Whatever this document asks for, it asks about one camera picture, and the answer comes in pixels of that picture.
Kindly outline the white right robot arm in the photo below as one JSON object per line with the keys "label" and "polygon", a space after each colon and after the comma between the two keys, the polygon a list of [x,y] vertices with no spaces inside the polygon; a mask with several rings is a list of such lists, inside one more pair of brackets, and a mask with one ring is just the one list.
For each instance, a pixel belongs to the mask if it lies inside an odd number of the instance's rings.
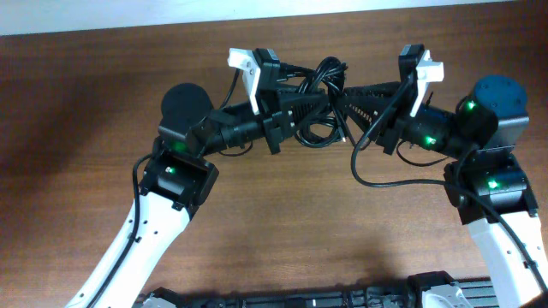
{"label": "white right robot arm", "polygon": [[419,96],[405,79],[345,90],[336,106],[362,129],[356,148],[373,141],[391,154],[408,142],[451,158],[441,180],[390,182],[390,187],[445,189],[482,258],[501,306],[547,305],[547,257],[538,203],[513,153],[529,124],[527,94],[511,78],[488,75],[454,111]]}

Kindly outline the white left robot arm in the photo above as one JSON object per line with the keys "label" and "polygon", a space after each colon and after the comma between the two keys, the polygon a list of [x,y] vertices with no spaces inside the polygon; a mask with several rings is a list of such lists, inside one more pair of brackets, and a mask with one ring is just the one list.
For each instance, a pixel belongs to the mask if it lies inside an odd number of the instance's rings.
{"label": "white left robot arm", "polygon": [[182,83],[166,92],[152,151],[134,165],[144,172],[133,177],[126,221],[68,306],[132,306],[218,178],[206,156],[256,139],[266,139],[276,154],[329,103],[323,90],[299,92],[293,86],[270,89],[265,98],[264,110],[253,110],[249,102],[216,109],[201,86]]}

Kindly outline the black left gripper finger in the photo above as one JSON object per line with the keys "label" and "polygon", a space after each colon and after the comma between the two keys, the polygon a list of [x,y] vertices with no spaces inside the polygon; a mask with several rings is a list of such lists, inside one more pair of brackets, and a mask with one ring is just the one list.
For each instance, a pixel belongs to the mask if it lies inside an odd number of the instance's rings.
{"label": "black left gripper finger", "polygon": [[328,103],[328,97],[323,93],[282,92],[280,94],[282,112],[287,115],[289,126],[292,128],[301,128],[318,118]]}
{"label": "black left gripper finger", "polygon": [[319,87],[311,86],[301,86],[301,85],[290,85],[290,84],[279,84],[276,88],[276,95],[325,95],[325,89]]}

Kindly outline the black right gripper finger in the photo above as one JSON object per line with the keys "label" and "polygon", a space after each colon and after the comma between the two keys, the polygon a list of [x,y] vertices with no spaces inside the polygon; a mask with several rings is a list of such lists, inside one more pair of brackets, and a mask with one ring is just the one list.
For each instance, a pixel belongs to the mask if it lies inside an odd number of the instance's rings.
{"label": "black right gripper finger", "polygon": [[348,125],[346,120],[349,118],[363,132],[366,132],[370,126],[388,110],[387,116],[373,129],[374,133],[381,133],[388,127],[395,124],[396,108],[390,107],[392,97],[374,97],[374,96],[344,96],[340,98],[340,125],[346,133]]}
{"label": "black right gripper finger", "polygon": [[399,81],[391,81],[368,86],[352,86],[344,89],[344,96],[347,98],[391,98],[400,85]]}

